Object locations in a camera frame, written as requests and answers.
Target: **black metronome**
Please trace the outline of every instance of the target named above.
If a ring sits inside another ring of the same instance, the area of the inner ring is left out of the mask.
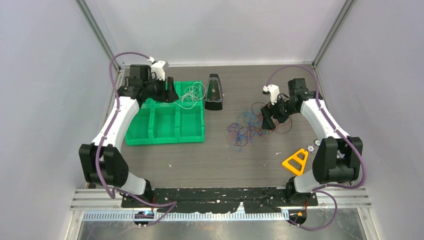
[[[220,77],[216,73],[209,74],[204,109],[213,111],[223,109],[223,88],[221,87]]]

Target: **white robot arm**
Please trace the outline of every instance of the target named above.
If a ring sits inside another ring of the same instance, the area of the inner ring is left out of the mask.
[[[321,105],[318,107],[315,99],[316,92],[307,89],[304,78],[290,80],[288,89],[290,97],[283,99],[277,86],[263,87],[263,93],[270,95],[271,99],[261,109],[262,129],[273,130],[276,128],[272,118],[284,123],[290,115],[300,113],[308,120],[320,141],[312,169],[303,175],[292,177],[286,184],[288,192],[291,194],[310,193],[319,186],[331,182],[346,183],[358,179],[360,160],[335,129],[346,136],[360,153],[362,153],[363,147],[361,139],[351,137],[336,123],[322,99],[318,100]],[[335,128],[330,125],[322,111],[325,111]]]
[[[119,98],[115,100],[103,128],[91,144],[82,144],[79,148],[82,170],[88,183],[101,185],[104,180],[108,186],[147,200],[153,197],[152,187],[148,180],[129,172],[120,153],[121,145],[131,121],[148,98],[163,103],[172,103],[179,99],[173,78],[165,78],[168,63],[155,62],[153,58],[149,60],[153,62],[152,65],[130,66],[128,83],[117,90]],[[96,161],[99,162],[101,175],[97,172]]]

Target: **green compartment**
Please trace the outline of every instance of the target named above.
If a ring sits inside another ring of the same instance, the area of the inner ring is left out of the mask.
[[[175,91],[184,95],[187,87],[201,81],[174,82]],[[128,146],[194,143],[205,141],[203,101],[180,100],[175,103],[148,99],[135,115],[125,135]]]
[[[202,81],[180,81],[179,82],[179,90],[177,91],[177,94],[179,96],[178,103],[194,103],[195,101],[192,100],[191,97],[186,97],[182,100],[182,97],[184,94],[188,93],[190,91],[190,87],[194,86],[194,93],[196,96],[199,96],[199,98],[203,97],[204,87],[202,85]]]
[[[152,144],[152,136],[149,133],[151,111],[152,109],[150,107],[141,108],[132,119],[125,135],[127,145]]]
[[[178,143],[177,137],[177,108],[174,105],[157,107],[154,110],[153,131],[154,144]]]
[[[191,109],[180,108],[178,128],[178,141],[180,143],[205,141],[205,124],[203,113],[204,111],[202,102],[196,103],[196,105]]]

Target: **white wall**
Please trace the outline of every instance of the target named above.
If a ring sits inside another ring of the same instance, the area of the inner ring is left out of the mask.
[[[0,3],[0,238],[58,240],[100,129],[108,59],[74,0]]]
[[[114,53],[256,65],[311,63],[345,0],[86,1]]]
[[[332,114],[364,143],[383,239],[424,234],[424,1],[357,0],[318,70]]]

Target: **yellow plastic triangle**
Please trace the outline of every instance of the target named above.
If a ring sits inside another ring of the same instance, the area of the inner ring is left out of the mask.
[[[296,167],[292,166],[289,161],[293,160],[296,163],[300,165],[300,170],[298,170]],[[308,160],[308,151],[306,151],[304,148],[299,149],[299,151],[295,152],[293,155],[289,156],[286,160],[284,160],[281,163],[281,166],[285,167],[287,170],[289,170],[292,174],[296,176],[300,176],[304,174],[306,161]]]

